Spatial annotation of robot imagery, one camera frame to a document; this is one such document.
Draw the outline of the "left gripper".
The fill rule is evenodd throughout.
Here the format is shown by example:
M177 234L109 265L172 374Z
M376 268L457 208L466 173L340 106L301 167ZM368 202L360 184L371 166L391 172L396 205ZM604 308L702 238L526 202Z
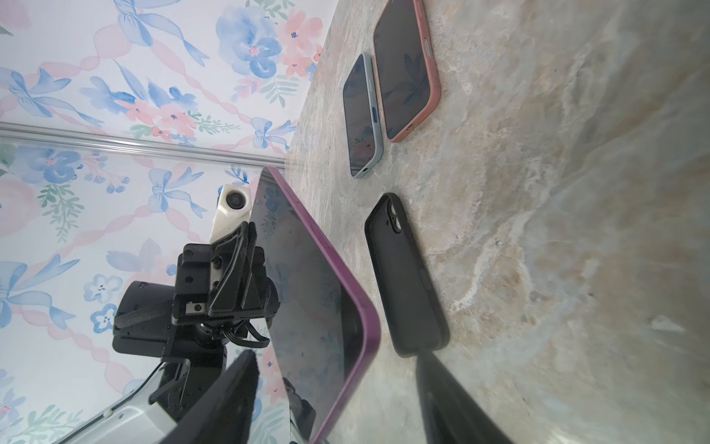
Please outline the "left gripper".
M277 290L256 239L255 224L242 222L211 245L187 245L174 285L131 283L113 321L114 350L197 362L227 343L267 347L270 340L255 323L271 323Z

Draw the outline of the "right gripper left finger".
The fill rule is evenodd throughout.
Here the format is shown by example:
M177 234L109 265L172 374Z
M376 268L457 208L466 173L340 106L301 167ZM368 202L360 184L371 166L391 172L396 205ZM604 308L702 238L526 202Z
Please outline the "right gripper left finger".
M246 443L250 436L258 379L256 354L251 350L244 351L163 442Z

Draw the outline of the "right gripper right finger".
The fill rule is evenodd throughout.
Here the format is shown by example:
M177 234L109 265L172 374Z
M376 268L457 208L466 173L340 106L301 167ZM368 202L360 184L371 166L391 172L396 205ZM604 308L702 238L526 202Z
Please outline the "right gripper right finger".
M432 353L417 356L416 382L428 443L512 444Z

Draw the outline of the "black phone case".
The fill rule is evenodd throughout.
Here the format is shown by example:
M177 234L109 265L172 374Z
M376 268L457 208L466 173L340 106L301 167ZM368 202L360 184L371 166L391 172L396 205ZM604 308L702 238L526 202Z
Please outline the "black phone case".
M410 357L446 347L449 326L397 194L380 197L364 235L395 352Z

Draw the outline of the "pink phone case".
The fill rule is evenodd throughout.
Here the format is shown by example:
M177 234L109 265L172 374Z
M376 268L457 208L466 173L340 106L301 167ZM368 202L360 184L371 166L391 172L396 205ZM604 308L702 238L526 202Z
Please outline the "pink phone case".
M434 112L442 94L425 3L388 1L373 49L386 138L401 142Z

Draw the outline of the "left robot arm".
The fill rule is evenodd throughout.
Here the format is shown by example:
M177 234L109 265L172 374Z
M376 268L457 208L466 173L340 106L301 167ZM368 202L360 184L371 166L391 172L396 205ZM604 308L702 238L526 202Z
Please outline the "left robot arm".
M269 343L254 322L277 300L255 225L185 246L173 285L136 281L113 322L119 353L155 357L136 390L66 436L68 443L244 443Z

